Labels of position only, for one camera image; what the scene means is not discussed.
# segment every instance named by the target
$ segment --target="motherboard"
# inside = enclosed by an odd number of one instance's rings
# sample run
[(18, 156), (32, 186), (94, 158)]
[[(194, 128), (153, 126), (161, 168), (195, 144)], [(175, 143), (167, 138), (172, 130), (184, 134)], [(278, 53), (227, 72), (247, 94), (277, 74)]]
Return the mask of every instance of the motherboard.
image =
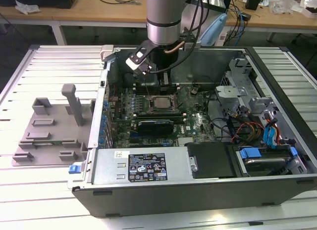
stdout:
[[(124, 89), (105, 98), (103, 116), (111, 116), (113, 148), (184, 146), (190, 142), (216, 141), (207, 118), (208, 92), (179, 86), (174, 94), (137, 94)], [(99, 148), (107, 148), (102, 130)]]

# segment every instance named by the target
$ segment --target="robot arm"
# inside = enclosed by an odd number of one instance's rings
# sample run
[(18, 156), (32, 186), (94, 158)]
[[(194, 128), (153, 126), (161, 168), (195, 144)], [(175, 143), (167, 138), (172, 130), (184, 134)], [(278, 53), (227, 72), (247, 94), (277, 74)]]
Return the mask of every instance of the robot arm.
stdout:
[(179, 40), (186, 1), (147, 0), (148, 38), (152, 43), (168, 46)]
[[(185, 3), (188, 0), (147, 0), (147, 28), (148, 40), (142, 44), (126, 60), (127, 65), (134, 71), (140, 70), (144, 75), (146, 73), (155, 73), (158, 75), (167, 72), (170, 74), (172, 68), (182, 63), (193, 51), (201, 26), (206, 21), (209, 13), (210, 0), (193, 0), (196, 3), (196, 10), (193, 12), (193, 21), (186, 35), (186, 39), (180, 40), (181, 19)], [(204, 4), (207, 5), (204, 16)], [(193, 28), (196, 17), (199, 18), (199, 24)], [(193, 41), (192, 48), (187, 55), (178, 60), (178, 50), (183, 47), (190, 38), (194, 30), (197, 35)], [(156, 71), (152, 70), (146, 59), (156, 65)]]

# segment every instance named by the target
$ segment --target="white sticker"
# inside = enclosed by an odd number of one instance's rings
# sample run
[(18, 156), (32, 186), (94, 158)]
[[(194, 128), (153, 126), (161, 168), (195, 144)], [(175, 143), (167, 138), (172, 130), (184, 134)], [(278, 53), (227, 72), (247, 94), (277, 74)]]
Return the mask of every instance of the white sticker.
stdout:
[(130, 151), (116, 151), (114, 152), (114, 158), (128, 158)]

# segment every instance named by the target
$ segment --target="metal slotted surface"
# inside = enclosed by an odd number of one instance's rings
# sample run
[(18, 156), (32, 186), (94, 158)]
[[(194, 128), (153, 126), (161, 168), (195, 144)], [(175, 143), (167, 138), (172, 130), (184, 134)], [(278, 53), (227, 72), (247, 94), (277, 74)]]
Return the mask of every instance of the metal slotted surface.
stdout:
[[(100, 46), (42, 46), (30, 51), (20, 73), (3, 95), (0, 104), (0, 229), (241, 229), (254, 230), (248, 222), (261, 221), (257, 229), (312, 229), (317, 222), (317, 191), (302, 193), (281, 206), (252, 207), (97, 219), (67, 188), (67, 166), (12, 167), (11, 156), (33, 113), (33, 97), (48, 96), (54, 104), (66, 103), (59, 96), (64, 78), (75, 83), (82, 103), (95, 98), (102, 64)], [(60, 53), (81, 54), (60, 58)]]
[[(255, 51), (281, 86), (300, 115), (317, 136), (317, 85), (307, 70), (289, 52), (280, 48), (257, 47)], [(257, 78), (264, 94), (264, 84)]]
[[(0, 106), (0, 141), (18, 142), (33, 114), (32, 103), (47, 97), (51, 104), (65, 104), (65, 83), (76, 85), (82, 104), (95, 99), (103, 69), (101, 46), (41, 46), (33, 51), (20, 77)], [(1, 148), (0, 154), (15, 152), (16, 145)]]

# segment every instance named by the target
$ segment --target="wooden desk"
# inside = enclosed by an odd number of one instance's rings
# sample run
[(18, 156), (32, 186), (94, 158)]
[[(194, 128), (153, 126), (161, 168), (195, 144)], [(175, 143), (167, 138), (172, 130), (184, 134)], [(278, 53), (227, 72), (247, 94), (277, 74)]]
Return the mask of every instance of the wooden desk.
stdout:
[[(41, 12), (24, 15), (14, 7), (0, 7), (0, 12), (14, 24), (52, 26), (57, 43), (65, 45), (61, 26), (145, 27), (146, 0), (139, 1), (141, 5), (111, 5), (99, 0), (76, 0), (71, 9), (40, 7)], [(306, 18), (300, 13), (273, 15), (268, 7), (258, 7), (258, 10), (253, 11), (243, 9), (245, 5), (239, 1), (235, 1), (235, 4), (243, 12), (252, 15), (247, 31), (317, 33), (317, 20)], [(232, 12), (228, 15), (226, 30), (230, 30), (236, 21)], [(0, 18), (0, 23), (5, 23), (5, 20)]]

